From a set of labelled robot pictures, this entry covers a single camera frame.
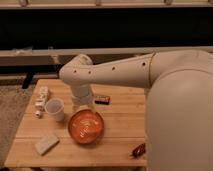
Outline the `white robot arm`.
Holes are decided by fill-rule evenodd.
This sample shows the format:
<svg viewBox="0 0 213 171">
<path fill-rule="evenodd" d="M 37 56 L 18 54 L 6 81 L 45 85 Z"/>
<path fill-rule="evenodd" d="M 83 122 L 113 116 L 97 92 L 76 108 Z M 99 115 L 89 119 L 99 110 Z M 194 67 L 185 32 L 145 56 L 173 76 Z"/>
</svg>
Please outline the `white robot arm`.
<svg viewBox="0 0 213 171">
<path fill-rule="evenodd" d="M 59 77 L 77 102 L 88 99 L 91 83 L 148 89 L 148 171 L 213 171 L 213 53 L 168 51 L 98 65 L 81 54 Z"/>
</svg>

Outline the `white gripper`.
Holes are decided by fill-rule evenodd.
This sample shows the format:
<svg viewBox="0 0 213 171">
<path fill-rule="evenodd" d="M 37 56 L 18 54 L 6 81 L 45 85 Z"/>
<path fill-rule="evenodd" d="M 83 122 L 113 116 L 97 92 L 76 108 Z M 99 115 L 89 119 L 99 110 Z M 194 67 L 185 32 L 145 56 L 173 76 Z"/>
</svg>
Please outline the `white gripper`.
<svg viewBox="0 0 213 171">
<path fill-rule="evenodd" d="M 90 84 L 71 86 L 71 92 L 74 111 L 78 111 L 83 106 L 94 109 L 93 92 Z"/>
</svg>

